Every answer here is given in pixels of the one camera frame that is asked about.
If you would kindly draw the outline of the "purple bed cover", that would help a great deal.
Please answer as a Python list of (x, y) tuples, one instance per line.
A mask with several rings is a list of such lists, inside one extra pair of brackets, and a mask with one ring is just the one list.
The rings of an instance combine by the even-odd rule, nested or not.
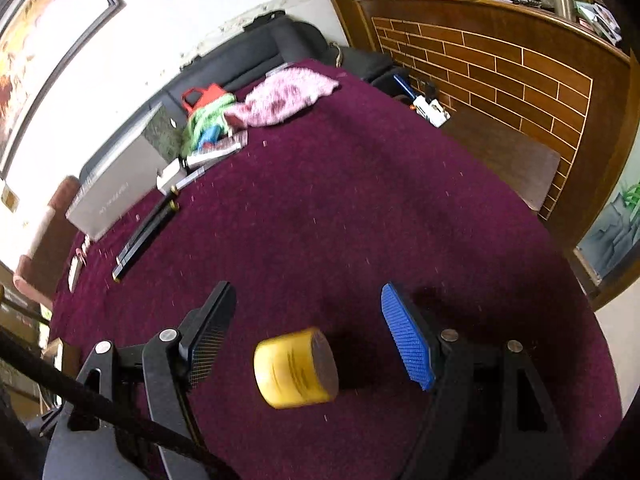
[[(570, 266), (525, 203), (454, 140), (340, 70), (332, 94), (189, 185), (178, 214), (120, 282), (116, 255), (151, 193), (92, 244), (51, 334), (89, 351), (141, 344), (215, 285), (238, 295), (213, 373), (191, 396), (209, 449), (244, 479), (390, 479), (427, 394), (380, 307), (394, 282), (468, 337), (524, 344), (554, 403), (576, 474), (620, 426), (608, 344)], [(341, 391), (276, 410), (256, 386), (259, 341), (318, 327)]]

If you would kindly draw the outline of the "small white charger box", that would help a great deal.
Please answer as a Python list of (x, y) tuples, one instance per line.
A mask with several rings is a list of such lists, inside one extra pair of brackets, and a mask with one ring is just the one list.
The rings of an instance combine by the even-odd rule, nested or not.
[(163, 194), (177, 192), (182, 180), (188, 175), (186, 167), (180, 158), (174, 159), (160, 171), (156, 177), (156, 187)]

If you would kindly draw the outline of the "black leather sofa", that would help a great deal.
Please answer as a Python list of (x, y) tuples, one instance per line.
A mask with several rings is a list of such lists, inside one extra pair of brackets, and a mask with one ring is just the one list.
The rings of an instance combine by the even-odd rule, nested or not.
[(79, 180), (87, 180), (108, 151), (156, 104), (162, 104), (177, 126), (183, 127), (186, 111), (182, 103), (193, 104), (197, 88), (218, 84), (234, 93), (266, 76), (270, 70), (308, 58), (327, 66), (334, 66), (341, 60), (341, 68), (346, 72), (388, 96), (400, 93), (400, 85), (394, 79), (396, 75), (409, 77), (408, 70), (395, 64), (386, 54), (337, 47), (326, 40), (316, 26), (293, 20), (282, 11), (273, 11), (256, 18), (242, 32), (206, 55), (198, 55), (183, 65), (177, 76), (141, 104), (89, 158), (80, 170)]

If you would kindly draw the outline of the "black marker pen upper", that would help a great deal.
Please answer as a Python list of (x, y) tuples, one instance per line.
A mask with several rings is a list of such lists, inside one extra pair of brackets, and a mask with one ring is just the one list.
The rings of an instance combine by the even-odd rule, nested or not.
[(178, 188), (174, 185), (169, 192), (154, 206), (150, 213), (144, 218), (140, 226), (130, 236), (130, 239), (116, 257), (114, 273), (121, 276), (125, 270), (134, 263), (137, 256), (145, 251), (145, 248), (154, 240), (166, 222), (178, 210), (176, 199), (179, 196)]

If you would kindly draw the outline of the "black marker pen lower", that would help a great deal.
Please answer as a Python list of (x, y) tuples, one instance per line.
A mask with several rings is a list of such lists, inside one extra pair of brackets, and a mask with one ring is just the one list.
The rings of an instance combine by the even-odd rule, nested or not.
[(139, 235), (136, 236), (134, 242), (126, 250), (125, 255), (120, 257), (112, 272), (112, 279), (115, 283), (119, 283), (129, 272), (131, 267), (138, 261), (142, 254), (150, 247), (160, 232), (163, 231), (167, 223), (174, 218), (179, 206), (174, 200), (170, 200), (154, 214), (150, 222), (148, 222)]

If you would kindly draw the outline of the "pink cloth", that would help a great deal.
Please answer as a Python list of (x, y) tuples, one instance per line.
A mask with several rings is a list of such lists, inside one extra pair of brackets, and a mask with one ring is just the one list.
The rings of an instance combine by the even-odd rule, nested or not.
[(337, 80), (309, 68), (286, 68), (258, 84), (243, 102), (232, 103), (224, 117), (242, 127), (279, 125), (339, 86)]

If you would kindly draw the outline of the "grey rectangular box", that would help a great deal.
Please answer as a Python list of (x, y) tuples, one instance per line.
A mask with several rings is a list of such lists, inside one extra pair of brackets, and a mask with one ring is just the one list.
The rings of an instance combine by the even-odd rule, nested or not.
[(180, 156), (182, 133), (163, 104), (135, 120), (93, 166), (66, 211), (66, 219), (99, 240), (156, 187), (157, 176)]

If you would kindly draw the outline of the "green cloth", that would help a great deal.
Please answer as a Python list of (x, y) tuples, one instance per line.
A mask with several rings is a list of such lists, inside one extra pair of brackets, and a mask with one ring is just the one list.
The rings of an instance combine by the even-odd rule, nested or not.
[(183, 130), (180, 156), (186, 158), (232, 136), (234, 129), (226, 113), (235, 102), (232, 93), (224, 93), (213, 102), (194, 110)]

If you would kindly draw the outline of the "wooden brick pattern counter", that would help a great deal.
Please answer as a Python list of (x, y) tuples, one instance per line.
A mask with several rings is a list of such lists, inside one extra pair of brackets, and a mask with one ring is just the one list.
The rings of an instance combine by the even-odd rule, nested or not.
[(579, 248), (629, 166), (639, 127), (639, 63), (546, 12), (491, 0), (331, 0), (350, 44), (390, 55), (474, 110), (559, 155), (539, 215), (576, 262), (596, 307), (639, 275), (628, 252), (600, 274)]

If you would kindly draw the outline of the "framed painting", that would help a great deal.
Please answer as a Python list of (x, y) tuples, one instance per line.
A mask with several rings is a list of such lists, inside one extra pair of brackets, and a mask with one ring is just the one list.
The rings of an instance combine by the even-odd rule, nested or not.
[(58, 77), (124, 0), (1, 0), (1, 177)]

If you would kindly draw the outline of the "black marker pen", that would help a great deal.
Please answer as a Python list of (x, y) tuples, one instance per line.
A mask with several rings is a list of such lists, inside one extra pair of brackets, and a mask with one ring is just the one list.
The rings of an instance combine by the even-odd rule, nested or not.
[(131, 267), (138, 261), (142, 254), (150, 247), (160, 232), (163, 231), (167, 223), (174, 218), (179, 206), (174, 200), (170, 200), (154, 214), (150, 222), (148, 222), (139, 235), (136, 236), (134, 242), (126, 250), (125, 255), (120, 257), (112, 272), (112, 279), (115, 283), (119, 283), (129, 272)]
[(121, 276), (125, 270), (134, 263), (137, 256), (145, 251), (145, 248), (154, 240), (166, 222), (178, 210), (176, 199), (179, 196), (178, 188), (174, 185), (169, 192), (154, 206), (150, 213), (144, 218), (140, 226), (130, 236), (130, 239), (116, 257), (114, 273)]

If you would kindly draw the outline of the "white car key fob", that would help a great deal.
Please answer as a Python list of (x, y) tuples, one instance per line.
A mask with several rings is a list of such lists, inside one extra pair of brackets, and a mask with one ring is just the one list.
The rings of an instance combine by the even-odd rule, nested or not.
[(88, 249), (90, 246), (91, 238), (86, 235), (80, 246), (75, 249), (73, 258), (70, 260), (70, 268), (67, 274), (67, 288), (70, 292), (73, 292), (77, 287), (81, 271), (84, 270), (87, 264)]

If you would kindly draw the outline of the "toothpaste tube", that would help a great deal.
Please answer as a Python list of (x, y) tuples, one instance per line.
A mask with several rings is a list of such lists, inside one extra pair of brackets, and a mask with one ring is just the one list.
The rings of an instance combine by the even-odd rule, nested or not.
[(194, 170), (201, 166), (213, 162), (214, 160), (232, 155), (241, 151), (246, 147), (248, 141), (248, 132), (246, 130), (235, 133), (233, 136), (224, 138), (209, 148), (203, 148), (201, 151), (194, 152), (186, 156), (184, 166), (186, 169)]

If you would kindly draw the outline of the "red bag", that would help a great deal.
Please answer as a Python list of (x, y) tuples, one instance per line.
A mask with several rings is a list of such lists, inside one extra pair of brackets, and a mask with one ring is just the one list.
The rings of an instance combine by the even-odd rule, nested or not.
[(210, 84), (206, 88), (191, 88), (181, 95), (181, 104), (186, 114), (191, 117), (199, 108), (216, 101), (226, 92), (218, 84)]

